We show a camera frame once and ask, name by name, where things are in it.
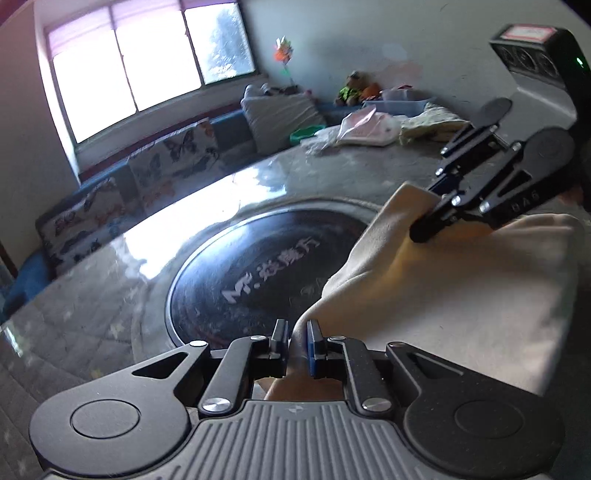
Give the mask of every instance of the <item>window blind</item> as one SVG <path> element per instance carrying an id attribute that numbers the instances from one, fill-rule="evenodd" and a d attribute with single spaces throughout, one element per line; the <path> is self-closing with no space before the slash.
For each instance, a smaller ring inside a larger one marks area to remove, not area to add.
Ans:
<path id="1" fill-rule="evenodd" d="M 178 12 L 181 7 L 178 0 L 126 0 L 114 4 L 112 9 L 115 28 L 119 28 L 169 12 Z"/>
<path id="2" fill-rule="evenodd" d="M 209 5 L 222 5 L 222 4 L 235 4 L 238 3 L 236 0 L 181 0 L 183 8 L 188 10 L 189 8 L 197 7 L 208 7 Z"/>
<path id="3" fill-rule="evenodd" d="M 109 8 L 100 8 L 49 32 L 51 58 L 111 29 Z"/>

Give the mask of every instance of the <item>plastic bag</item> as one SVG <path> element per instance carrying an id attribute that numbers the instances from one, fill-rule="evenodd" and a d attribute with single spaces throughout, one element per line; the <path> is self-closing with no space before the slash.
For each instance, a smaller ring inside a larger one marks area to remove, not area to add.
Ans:
<path id="1" fill-rule="evenodd" d="M 366 107 L 348 115 L 340 125 L 316 132 L 301 144 L 307 155 L 321 155 L 326 149 L 340 145 L 385 147 L 398 139 L 401 122 L 406 118 L 377 112 L 375 106 Z"/>
<path id="2" fill-rule="evenodd" d="M 370 145 L 385 147 L 398 139 L 401 120 L 389 113 L 377 112 L 375 106 L 362 108 L 340 124 L 337 145 Z"/>
<path id="3" fill-rule="evenodd" d="M 303 139 L 300 145 L 304 147 L 306 155 L 320 156 L 328 148 L 336 146 L 339 131 L 340 125 L 325 128 L 316 132 L 313 137 Z"/>

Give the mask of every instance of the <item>stuffed toy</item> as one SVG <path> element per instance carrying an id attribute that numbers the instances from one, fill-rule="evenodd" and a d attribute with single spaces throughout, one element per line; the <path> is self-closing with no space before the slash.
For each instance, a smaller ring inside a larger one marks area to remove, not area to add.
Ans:
<path id="1" fill-rule="evenodd" d="M 347 85 L 339 92 L 335 99 L 336 106 L 356 106 L 359 104 L 361 94 L 367 87 L 363 75 L 359 72 L 353 72 L 347 77 Z"/>
<path id="2" fill-rule="evenodd" d="M 378 100 L 382 95 L 379 83 L 371 83 L 361 94 L 361 100 Z"/>

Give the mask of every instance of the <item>window frame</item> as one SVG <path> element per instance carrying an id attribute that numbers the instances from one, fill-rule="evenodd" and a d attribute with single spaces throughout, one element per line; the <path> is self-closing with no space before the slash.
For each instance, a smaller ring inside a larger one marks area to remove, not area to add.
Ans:
<path id="1" fill-rule="evenodd" d="M 197 57 L 197 52 L 195 51 L 195 46 L 193 44 L 193 38 L 191 37 L 191 32 L 189 31 L 189 25 L 187 23 L 187 17 L 185 16 L 185 11 L 187 11 L 188 9 L 185 8 L 183 6 L 183 2 L 182 0 L 177 0 L 179 8 L 180 8 L 180 12 L 181 15 L 183 17 L 183 22 L 184 22 L 184 26 L 185 26 L 185 35 L 187 36 L 187 39 L 189 40 L 189 46 L 191 48 L 191 52 L 193 53 L 193 60 L 195 62 L 195 65 L 197 67 L 197 74 L 199 75 L 199 80 L 201 81 L 201 86 L 195 90 L 191 90 L 189 92 L 183 93 L 181 95 L 177 95 L 175 97 L 169 98 L 167 100 L 164 100 L 163 102 L 157 103 L 156 105 L 150 106 L 144 110 L 139 110 L 138 109 L 138 105 L 137 102 L 135 101 L 135 96 L 134 96 L 134 91 L 131 88 L 131 83 L 129 81 L 129 76 L 127 74 L 127 68 L 125 67 L 125 62 L 123 59 L 123 53 L 121 51 L 121 45 L 119 44 L 119 38 L 117 36 L 117 31 L 115 28 L 115 20 L 113 17 L 113 10 L 112 7 L 115 4 L 118 4 L 120 2 L 123 2 L 125 0 L 115 0 L 112 2 L 107 2 L 104 5 L 97 5 L 95 7 L 93 7 L 92 9 L 89 9 L 87 11 L 83 11 L 83 12 L 79 12 L 78 14 L 76 14 L 73 17 L 70 17 L 67 21 L 63 21 L 60 22 L 58 24 L 54 24 L 51 25 L 50 27 L 45 27 L 44 29 L 44 39 L 45 39 L 45 43 L 46 43 L 46 50 L 47 50 L 47 55 L 48 55 L 48 60 L 49 60 L 49 65 L 50 65 L 50 70 L 51 70 L 51 79 L 53 81 L 53 86 L 56 90 L 56 95 L 57 95 L 57 101 L 58 104 L 60 105 L 60 110 L 61 110 L 61 114 L 63 115 L 64 121 L 66 123 L 66 129 L 68 130 L 68 134 L 70 135 L 70 139 L 72 141 L 72 144 L 74 145 L 74 149 L 76 150 L 78 148 L 78 146 L 85 144 L 86 142 L 92 142 L 94 141 L 96 138 L 100 137 L 101 135 L 103 135 L 106 131 L 111 130 L 116 128 L 118 125 L 123 124 L 124 122 L 128 121 L 130 118 L 135 117 L 136 115 L 139 115 L 141 113 L 143 114 L 150 114 L 151 111 L 156 111 L 160 108 L 162 108 L 162 106 L 166 105 L 168 102 L 174 102 L 175 100 L 182 98 L 186 95 L 194 95 L 197 92 L 205 92 L 207 91 L 209 88 L 214 87 L 214 86 L 218 86 L 218 85 L 223 85 L 225 83 L 229 83 L 232 82 L 234 80 L 237 79 L 243 79 L 243 78 L 248 78 L 248 77 L 254 77 L 257 75 L 260 75 L 261 72 L 258 68 L 258 62 L 256 59 L 256 55 L 255 52 L 253 51 L 252 47 L 251 47 L 251 38 L 250 38 L 250 34 L 249 34 L 249 28 L 247 25 L 247 22 L 244 18 L 244 14 L 243 14 L 243 9 L 242 9 L 242 2 L 241 0 L 230 0 L 227 3 L 229 4 L 236 4 L 236 6 L 238 7 L 238 12 L 240 14 L 240 18 L 242 20 L 242 25 L 244 27 L 244 31 L 245 31 L 245 35 L 246 35 L 246 41 L 248 42 L 248 49 L 250 51 L 251 54 L 251 58 L 252 58 L 252 63 L 254 65 L 254 70 L 252 72 L 249 73 L 242 73 L 240 75 L 236 75 L 234 77 L 230 77 L 227 79 L 222 79 L 222 80 L 218 80 L 216 82 L 211 82 L 211 83 L 206 83 L 205 79 L 203 78 L 203 72 L 201 70 L 201 65 L 199 63 L 199 58 Z M 117 42 L 117 49 L 119 51 L 119 58 L 121 60 L 121 63 L 123 65 L 123 70 L 125 73 L 125 79 L 127 81 L 127 85 L 129 87 L 129 91 L 131 93 L 131 97 L 133 98 L 134 101 L 134 105 L 135 105 L 135 113 L 133 113 L 132 115 L 123 118 L 121 120 L 119 120 L 118 122 L 115 122 L 114 124 L 109 125 L 108 127 L 104 128 L 103 130 L 100 130 L 99 132 L 95 133 L 94 135 L 91 135 L 88 138 L 85 138 L 84 140 L 82 140 L 81 142 L 78 142 L 76 140 L 76 137 L 74 135 L 74 130 L 72 128 L 72 124 L 70 123 L 70 118 L 68 117 L 67 111 L 66 111 L 66 106 L 64 104 L 64 100 L 62 98 L 61 95 L 61 90 L 60 90 L 60 85 L 57 81 L 57 75 L 56 75 L 56 69 L 53 63 L 53 56 L 51 55 L 51 51 L 49 48 L 50 42 L 49 42 L 49 33 L 53 30 L 55 30 L 56 28 L 59 28 L 63 25 L 66 25 L 74 20 L 76 20 L 77 18 L 83 17 L 84 15 L 87 15 L 89 13 L 92 13 L 93 11 L 99 9 L 99 8 L 105 8 L 107 7 L 109 9 L 109 17 L 111 19 L 111 28 L 113 29 L 114 33 L 115 33 L 115 40 Z"/>

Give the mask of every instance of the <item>folded fabric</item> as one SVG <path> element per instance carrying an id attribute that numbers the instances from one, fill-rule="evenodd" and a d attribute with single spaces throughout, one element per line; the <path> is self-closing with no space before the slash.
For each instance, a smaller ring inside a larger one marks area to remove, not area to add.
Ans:
<path id="1" fill-rule="evenodd" d="M 447 108 L 428 103 L 421 115 L 402 121 L 400 143 L 405 145 L 413 138 L 431 136 L 435 141 L 449 141 L 469 122 Z"/>
<path id="2" fill-rule="evenodd" d="M 374 350 L 407 342 L 544 391 L 573 311 L 582 225 L 569 215 L 526 216 L 498 231 L 461 222 L 426 244 L 413 243 L 410 226 L 438 200 L 408 183 L 394 194 L 297 322 L 289 374 L 270 398 L 305 400 L 318 389 L 335 396 L 330 382 L 306 376 L 309 319 L 325 336 L 358 338 Z"/>

